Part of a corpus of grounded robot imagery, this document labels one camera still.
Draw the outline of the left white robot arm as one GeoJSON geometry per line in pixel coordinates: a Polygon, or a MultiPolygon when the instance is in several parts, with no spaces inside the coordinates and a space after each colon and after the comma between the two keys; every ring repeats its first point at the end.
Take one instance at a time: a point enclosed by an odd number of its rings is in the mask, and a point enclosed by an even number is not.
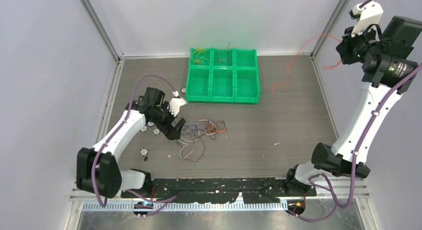
{"type": "Polygon", "coordinates": [[[99,197],[113,198],[119,191],[134,190],[141,197],[152,193],[150,173],[137,169],[120,170],[118,160],[130,141],[148,123],[153,123],[168,140],[178,140],[185,120],[176,119],[187,101],[177,92],[170,101],[157,88],[146,88],[144,95],[127,104],[118,123],[91,148],[77,154],[76,186],[99,197]]]}

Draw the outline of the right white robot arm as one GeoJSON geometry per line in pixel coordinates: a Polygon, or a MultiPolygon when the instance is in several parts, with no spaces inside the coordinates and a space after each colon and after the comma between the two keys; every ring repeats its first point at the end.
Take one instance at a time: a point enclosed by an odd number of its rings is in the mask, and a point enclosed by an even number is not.
{"type": "Polygon", "coordinates": [[[370,145],[420,69],[408,56],[421,31],[420,21],[402,16],[394,16],[384,30],[374,22],[360,34],[352,27],[345,30],[336,50],[343,64],[362,64],[361,100],[345,133],[333,145],[318,143],[309,162],[289,169],[283,185],[287,194],[307,193],[311,178],[324,174],[351,180],[369,175],[370,145]]]}

